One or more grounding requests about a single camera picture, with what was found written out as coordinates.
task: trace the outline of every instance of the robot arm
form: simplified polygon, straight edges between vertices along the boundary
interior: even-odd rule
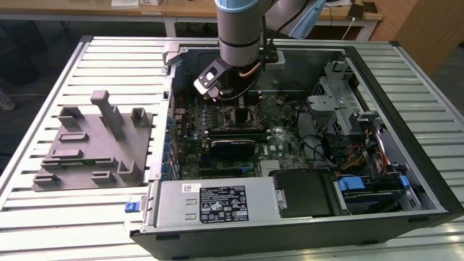
[[[242,77],[254,74],[263,65],[259,62],[262,19],[270,29],[291,37],[306,38],[318,21],[326,0],[215,0],[220,59],[199,75],[195,87],[206,98],[222,99],[219,81],[231,69],[248,70]]]

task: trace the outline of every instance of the slotted aluminum table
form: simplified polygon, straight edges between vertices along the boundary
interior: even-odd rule
[[[402,47],[388,42],[276,40],[288,45],[355,46],[410,128],[460,201],[464,200],[464,118]],[[158,150],[167,120],[172,78],[162,71],[167,44],[218,44],[216,39],[110,38],[82,42],[0,178],[0,260],[154,260],[130,239],[142,213],[124,213],[126,202],[147,187],[34,192],[40,168],[60,122],[60,107],[78,105],[96,113],[94,90],[107,89],[122,112],[144,107],[154,113],[152,141]],[[147,172],[154,156],[147,157]],[[208,260],[462,260],[464,218],[424,228],[384,244],[250,254]]]

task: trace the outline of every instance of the gray carpet floor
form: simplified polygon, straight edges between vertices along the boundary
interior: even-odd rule
[[[0,173],[31,126],[36,113],[51,91],[56,79],[70,59],[82,35],[99,36],[166,36],[162,23],[144,22],[72,22],[71,30],[64,31],[59,22],[38,21],[38,28],[48,45],[47,51],[34,55],[32,60],[40,78],[31,84],[11,86],[0,79],[0,88],[8,95],[36,94],[39,96],[12,96],[18,107],[15,111],[0,109]],[[179,37],[216,37],[215,24],[186,26],[176,24]],[[446,93],[451,102],[464,112],[464,48],[459,47],[444,62],[432,80]]]

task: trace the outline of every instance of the desk leg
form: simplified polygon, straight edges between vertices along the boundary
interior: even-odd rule
[[[176,37],[176,18],[164,17],[163,23],[164,23],[164,28],[167,30],[167,37]]]
[[[363,21],[363,27],[356,37],[356,41],[370,41],[372,33],[378,27],[379,21]]]
[[[70,31],[71,30],[71,21],[60,21],[63,30]]]
[[[15,107],[16,107],[16,104],[10,99],[7,94],[0,90],[0,108],[3,108],[4,110],[14,110]]]

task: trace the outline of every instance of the cable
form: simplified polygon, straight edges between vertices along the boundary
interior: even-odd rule
[[[318,134],[308,134],[308,135],[303,136],[302,139],[304,139],[306,137],[311,137],[311,136],[315,137],[316,139],[320,139],[320,140],[324,138],[323,136],[320,136]]]
[[[267,17],[263,15],[262,18],[263,23],[263,57],[262,57],[262,64],[263,64],[263,71],[267,71],[267,54],[268,54],[268,26],[267,26]]]
[[[330,7],[327,4],[324,4],[326,7],[328,7],[328,10],[331,11],[331,26],[334,24],[334,17],[332,17],[332,7]]]
[[[384,155],[379,152],[379,151],[376,151],[375,152],[375,155],[379,155],[380,156],[380,166],[382,166],[382,168],[383,168],[383,170],[386,169],[386,165],[384,165]]]
[[[262,70],[259,71],[259,74],[256,75],[254,82],[250,84],[250,86],[246,88],[246,90],[243,90],[243,92],[240,92],[236,96],[234,96],[231,98],[223,98],[222,101],[232,101],[235,99],[239,99],[242,96],[244,96],[244,94],[248,92],[251,87],[254,87],[256,85],[256,83],[259,82],[260,74],[262,74]]]
[[[251,68],[248,72],[240,72],[239,76],[242,78],[248,78],[256,70],[263,66],[263,70],[266,71],[266,58],[267,58],[267,51],[268,51],[268,37],[267,37],[267,17],[263,16],[262,18],[262,23],[263,23],[263,57],[262,60],[258,62],[258,64]]]
[[[342,41],[346,40],[348,31],[350,31],[350,29],[351,29],[351,27],[352,27],[352,25],[354,25],[355,20],[356,20],[356,18],[354,17],[354,18],[351,19],[351,23],[350,23],[348,29],[347,29],[347,31],[346,31],[346,34],[344,34],[343,37],[342,37]]]
[[[272,36],[271,40],[270,40],[270,44],[272,45],[275,38],[278,37],[278,34],[280,33],[280,31],[294,22],[294,20],[300,16],[300,14],[303,13],[303,11],[306,10],[306,7],[310,4],[310,0],[306,0],[304,5],[302,6],[302,9],[298,11],[298,13],[292,16],[292,18],[279,27],[279,29],[275,32],[275,35]]]
[[[363,162],[364,162],[364,156],[362,155],[362,156],[358,157],[356,160],[348,162],[344,166],[342,166],[342,170],[347,170],[347,169],[350,169],[351,167],[359,165]]]
[[[339,166],[334,164],[332,161],[330,161],[330,159],[324,156],[324,154],[322,154],[308,143],[306,143],[306,141],[302,139],[302,143],[306,145],[306,147],[308,149],[311,149],[318,155],[320,155],[322,159],[326,161],[327,163],[327,166],[331,168],[331,169],[335,169],[335,170],[339,170]]]
[[[383,169],[387,171],[387,156],[386,156],[386,154],[379,150],[376,150],[375,154],[380,155],[380,158],[383,160]]]
[[[364,145],[356,145],[356,146],[352,146],[351,149],[350,149],[350,152],[348,152],[348,160],[351,160],[351,157],[354,156],[354,150],[355,148],[360,148],[360,147],[364,147]]]
[[[262,65],[263,65],[263,62],[259,61],[259,63],[255,65],[255,67],[251,68],[251,70],[248,72],[240,72],[239,76],[242,78],[248,78],[256,72],[256,70],[262,67]]]
[[[311,167],[312,168],[323,168],[323,167],[328,167],[328,165],[326,164],[326,166],[315,166],[315,163],[318,161],[324,161],[324,160],[320,160],[320,159],[316,159],[316,150],[318,150],[318,147],[322,147],[322,144],[319,144],[315,148],[314,148],[314,151],[312,151],[312,164],[311,164]]]

